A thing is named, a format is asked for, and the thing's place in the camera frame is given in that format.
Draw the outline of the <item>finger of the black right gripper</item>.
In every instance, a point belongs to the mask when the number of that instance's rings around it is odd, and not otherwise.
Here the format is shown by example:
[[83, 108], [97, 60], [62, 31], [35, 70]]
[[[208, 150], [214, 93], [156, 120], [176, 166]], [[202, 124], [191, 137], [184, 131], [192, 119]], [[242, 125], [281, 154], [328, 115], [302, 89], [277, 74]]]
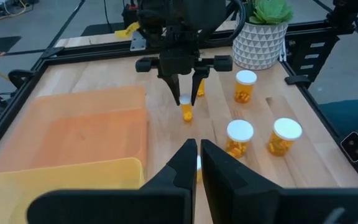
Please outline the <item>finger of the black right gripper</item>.
[[168, 85], [168, 87], [174, 97], [176, 105], [179, 106], [180, 105], [180, 83], [179, 83], [178, 75], [177, 74], [163, 75], [162, 80], [164, 80], [165, 83]]
[[203, 79], [209, 77], [209, 67], [196, 67], [192, 76], [191, 105], [195, 105], [198, 89]]

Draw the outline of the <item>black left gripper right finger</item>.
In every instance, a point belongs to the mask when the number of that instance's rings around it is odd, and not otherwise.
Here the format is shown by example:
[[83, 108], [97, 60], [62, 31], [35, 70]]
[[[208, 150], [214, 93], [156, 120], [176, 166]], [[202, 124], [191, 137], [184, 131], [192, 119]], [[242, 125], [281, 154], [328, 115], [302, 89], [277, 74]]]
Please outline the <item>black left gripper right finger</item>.
[[358, 189], [286, 189], [207, 139], [201, 161], [214, 224], [358, 224]]

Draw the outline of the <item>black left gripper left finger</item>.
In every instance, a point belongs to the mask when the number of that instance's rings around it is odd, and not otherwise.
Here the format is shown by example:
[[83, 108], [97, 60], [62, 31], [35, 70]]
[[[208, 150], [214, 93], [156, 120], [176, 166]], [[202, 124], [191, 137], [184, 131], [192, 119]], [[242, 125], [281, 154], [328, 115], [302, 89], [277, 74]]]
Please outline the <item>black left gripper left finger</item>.
[[193, 224], [197, 143], [187, 139], [137, 190], [65, 189], [37, 197], [28, 224]]

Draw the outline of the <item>yellow translucent plastic bin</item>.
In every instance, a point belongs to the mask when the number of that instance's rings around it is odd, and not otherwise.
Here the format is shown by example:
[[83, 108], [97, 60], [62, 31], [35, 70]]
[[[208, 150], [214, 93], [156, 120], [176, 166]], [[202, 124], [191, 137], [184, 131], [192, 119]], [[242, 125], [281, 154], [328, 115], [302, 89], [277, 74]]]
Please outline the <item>yellow translucent plastic bin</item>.
[[140, 160], [110, 161], [0, 173], [0, 224], [27, 224], [27, 209], [39, 195], [58, 189], [138, 189]]

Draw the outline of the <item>orange translucent plastic bin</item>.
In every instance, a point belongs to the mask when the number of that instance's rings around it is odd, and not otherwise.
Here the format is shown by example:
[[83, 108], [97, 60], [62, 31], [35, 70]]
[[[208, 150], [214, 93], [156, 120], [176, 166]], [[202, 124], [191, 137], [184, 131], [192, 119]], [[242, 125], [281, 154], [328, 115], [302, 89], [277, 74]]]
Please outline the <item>orange translucent plastic bin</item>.
[[147, 112], [141, 86], [37, 98], [3, 147], [0, 172], [127, 157], [147, 165]]

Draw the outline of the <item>yellow paper tag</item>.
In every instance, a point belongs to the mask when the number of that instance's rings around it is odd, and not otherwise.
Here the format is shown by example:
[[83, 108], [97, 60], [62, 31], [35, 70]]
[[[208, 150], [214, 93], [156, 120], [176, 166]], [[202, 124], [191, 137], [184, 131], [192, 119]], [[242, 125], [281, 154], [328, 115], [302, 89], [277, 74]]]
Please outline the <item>yellow paper tag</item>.
[[114, 35], [120, 39], [130, 38], [132, 34], [139, 28], [140, 24], [138, 22], [133, 22], [126, 29], [115, 31]]

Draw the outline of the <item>potted green succulent plant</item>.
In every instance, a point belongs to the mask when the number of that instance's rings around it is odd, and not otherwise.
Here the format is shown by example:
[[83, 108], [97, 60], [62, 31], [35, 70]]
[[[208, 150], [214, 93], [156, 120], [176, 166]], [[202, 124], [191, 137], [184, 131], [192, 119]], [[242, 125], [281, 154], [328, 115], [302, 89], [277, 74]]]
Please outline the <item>potted green succulent plant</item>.
[[234, 63], [248, 70], [270, 68], [282, 53], [293, 9], [287, 0], [241, 1], [245, 21], [236, 18], [242, 29], [232, 43]]

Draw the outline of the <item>black panel with white labels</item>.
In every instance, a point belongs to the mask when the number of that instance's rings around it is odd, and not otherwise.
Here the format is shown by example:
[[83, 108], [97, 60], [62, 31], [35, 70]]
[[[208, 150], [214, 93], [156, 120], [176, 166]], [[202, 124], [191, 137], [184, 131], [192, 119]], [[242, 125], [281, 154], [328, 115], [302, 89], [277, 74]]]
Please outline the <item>black panel with white labels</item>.
[[314, 82], [338, 40], [334, 34], [288, 35], [287, 63], [297, 75]]

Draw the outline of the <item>silver metal bracket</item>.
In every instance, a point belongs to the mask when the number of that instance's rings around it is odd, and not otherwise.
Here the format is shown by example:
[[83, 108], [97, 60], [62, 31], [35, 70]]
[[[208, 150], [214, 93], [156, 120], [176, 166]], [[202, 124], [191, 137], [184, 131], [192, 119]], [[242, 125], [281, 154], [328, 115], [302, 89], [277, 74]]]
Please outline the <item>silver metal bracket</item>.
[[146, 47], [147, 47], [147, 41], [140, 34], [140, 32], [138, 32], [138, 31], [133, 32], [130, 51], [131, 52], [141, 51], [141, 50], [145, 50]]

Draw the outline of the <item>black aluminium table frame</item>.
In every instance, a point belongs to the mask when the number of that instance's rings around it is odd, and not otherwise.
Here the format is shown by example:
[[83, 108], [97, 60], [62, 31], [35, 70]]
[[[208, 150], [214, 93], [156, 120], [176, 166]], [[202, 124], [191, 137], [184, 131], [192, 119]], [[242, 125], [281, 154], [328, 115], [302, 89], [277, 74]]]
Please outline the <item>black aluminium table frame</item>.
[[[91, 97], [93, 90], [112, 86], [142, 85], [149, 110], [149, 171], [159, 168], [173, 148], [187, 138], [210, 138], [223, 143], [223, 127], [233, 116], [250, 118], [256, 127], [247, 162], [269, 179], [285, 186], [358, 187], [358, 164], [351, 163], [339, 144], [339, 134], [309, 93], [294, 78], [289, 63], [276, 63], [262, 72], [256, 96], [241, 106], [229, 96], [234, 75], [211, 72], [206, 96], [196, 102], [197, 121], [181, 124], [178, 107], [166, 84], [155, 73], [137, 73], [135, 61], [156, 48], [132, 52], [129, 41], [49, 48], [31, 70], [16, 70], [18, 89], [0, 115], [0, 170], [30, 168], [39, 163], [34, 144], [42, 125], [56, 118], [51, 101], [73, 111], [71, 100], [81, 93], [81, 107], [95, 108], [112, 102], [112, 93]], [[299, 121], [305, 134], [289, 156], [271, 156], [265, 147], [277, 116]]]

